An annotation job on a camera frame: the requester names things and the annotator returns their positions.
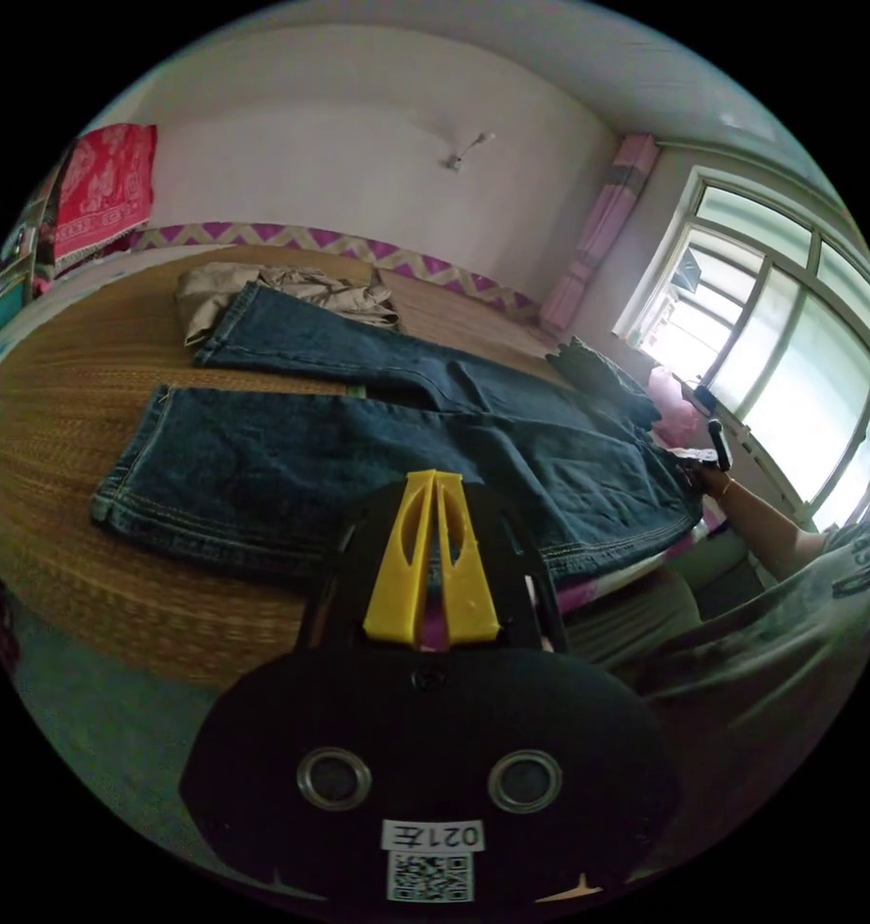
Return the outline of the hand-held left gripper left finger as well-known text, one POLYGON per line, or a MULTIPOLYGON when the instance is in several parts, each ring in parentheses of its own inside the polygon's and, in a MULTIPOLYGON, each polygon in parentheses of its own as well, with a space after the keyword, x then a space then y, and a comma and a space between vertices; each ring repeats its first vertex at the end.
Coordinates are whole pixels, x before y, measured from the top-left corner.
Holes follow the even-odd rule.
POLYGON ((435 472, 409 473, 397 491, 397 508, 363 623, 374 642, 419 644, 426 607, 435 472))

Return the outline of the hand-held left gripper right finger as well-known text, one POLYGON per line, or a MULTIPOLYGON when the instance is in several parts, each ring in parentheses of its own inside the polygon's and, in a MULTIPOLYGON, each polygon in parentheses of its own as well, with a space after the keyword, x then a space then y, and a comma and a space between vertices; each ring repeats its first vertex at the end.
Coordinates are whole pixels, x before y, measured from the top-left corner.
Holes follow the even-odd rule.
POLYGON ((442 609, 450 646, 491 643, 499 621, 461 475, 435 474, 442 609))

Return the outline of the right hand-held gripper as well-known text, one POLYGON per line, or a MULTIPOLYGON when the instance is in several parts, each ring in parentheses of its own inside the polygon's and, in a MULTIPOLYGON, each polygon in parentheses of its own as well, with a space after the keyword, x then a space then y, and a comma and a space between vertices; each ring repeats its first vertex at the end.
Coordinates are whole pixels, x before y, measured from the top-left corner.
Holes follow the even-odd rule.
POLYGON ((700 488, 694 475, 694 469, 699 464, 709 464, 723 470, 720 466, 720 458, 716 449, 677 450, 676 460, 683 477, 692 488, 700 488))

